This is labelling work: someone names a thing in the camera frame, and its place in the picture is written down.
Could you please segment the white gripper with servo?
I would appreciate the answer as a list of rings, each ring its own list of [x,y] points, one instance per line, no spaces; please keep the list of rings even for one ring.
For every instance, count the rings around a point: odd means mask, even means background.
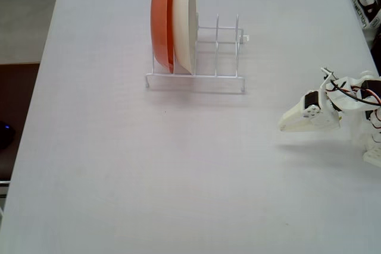
[[[340,127],[339,113],[326,92],[313,90],[281,116],[278,126],[289,133],[334,130]]]

